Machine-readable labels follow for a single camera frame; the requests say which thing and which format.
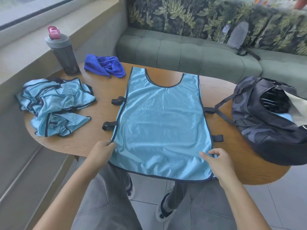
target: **camouflage backpack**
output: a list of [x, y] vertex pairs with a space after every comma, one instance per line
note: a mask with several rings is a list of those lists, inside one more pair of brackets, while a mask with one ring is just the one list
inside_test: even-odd
[[[290, 97], [289, 113], [293, 121], [261, 105], [260, 96], [271, 88], [282, 89]], [[233, 120], [219, 110], [231, 99]], [[263, 77], [247, 77], [238, 83], [231, 96], [214, 107], [214, 111], [208, 111], [213, 112], [234, 124], [252, 149], [266, 161], [278, 165], [307, 163], [307, 100], [297, 96], [294, 87]]]

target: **sneaker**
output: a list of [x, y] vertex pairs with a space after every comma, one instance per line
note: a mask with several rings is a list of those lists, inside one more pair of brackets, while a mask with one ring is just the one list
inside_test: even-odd
[[158, 205], [157, 209], [156, 209], [156, 219], [159, 222], [165, 222], [167, 221], [169, 218], [171, 218], [172, 213], [174, 212], [174, 210], [167, 212], [164, 208], [163, 208], [163, 203], [166, 200], [166, 198], [171, 194], [173, 188], [174, 188], [175, 182], [171, 181], [170, 184], [168, 185], [167, 189], [166, 189], [166, 194], [164, 195], [161, 203]]
[[126, 188], [126, 193], [127, 193], [128, 199], [132, 200], [135, 192], [134, 192], [134, 187], [133, 187], [130, 175], [129, 175], [129, 178], [130, 178], [130, 185], [128, 188]]

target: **person's left hand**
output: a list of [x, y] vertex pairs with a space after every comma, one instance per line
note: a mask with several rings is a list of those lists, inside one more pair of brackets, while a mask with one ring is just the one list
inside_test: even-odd
[[115, 147], [114, 142], [98, 141], [82, 165], [95, 177], [98, 171], [108, 163]]

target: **water bottle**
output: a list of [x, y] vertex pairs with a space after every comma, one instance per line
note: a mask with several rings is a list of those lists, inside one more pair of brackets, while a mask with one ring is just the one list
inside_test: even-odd
[[61, 34], [55, 26], [48, 27], [49, 35], [45, 38], [64, 72], [68, 76], [76, 76], [81, 73], [72, 50], [71, 41], [67, 35]]
[[219, 43], [223, 43], [227, 37], [228, 31], [230, 29], [230, 23], [231, 21], [228, 21], [228, 23], [224, 26], [222, 33], [219, 36], [219, 39], [217, 40], [217, 42]]

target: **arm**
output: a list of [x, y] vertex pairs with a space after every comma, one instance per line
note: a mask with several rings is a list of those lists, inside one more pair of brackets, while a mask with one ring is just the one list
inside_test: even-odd
[[64, 185], [33, 230], [70, 230], [90, 181], [110, 159], [115, 143], [99, 141]]
[[209, 151], [209, 154], [217, 154], [218, 158], [200, 152], [200, 156], [209, 163], [213, 174], [219, 179], [225, 191], [238, 230], [271, 230], [255, 202], [238, 180], [227, 152], [216, 148]]

